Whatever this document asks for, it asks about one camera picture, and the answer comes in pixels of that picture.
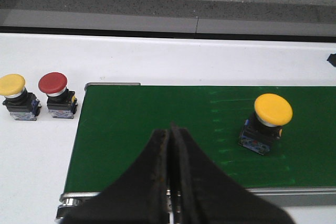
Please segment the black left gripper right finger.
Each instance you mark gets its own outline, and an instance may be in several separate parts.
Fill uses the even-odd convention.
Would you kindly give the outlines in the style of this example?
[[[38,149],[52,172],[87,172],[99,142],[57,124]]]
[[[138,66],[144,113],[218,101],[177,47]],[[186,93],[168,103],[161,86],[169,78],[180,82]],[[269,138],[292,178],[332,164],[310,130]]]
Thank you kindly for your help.
[[[170,183],[181,223],[293,223],[281,208],[226,175],[186,128],[171,125]]]

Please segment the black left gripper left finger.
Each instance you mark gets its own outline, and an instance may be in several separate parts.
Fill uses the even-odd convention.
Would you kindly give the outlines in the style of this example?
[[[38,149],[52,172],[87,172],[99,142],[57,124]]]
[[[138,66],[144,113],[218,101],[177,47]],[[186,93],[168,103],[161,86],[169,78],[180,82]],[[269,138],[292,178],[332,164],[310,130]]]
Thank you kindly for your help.
[[[168,223],[167,130],[156,129],[133,164],[62,223]]]

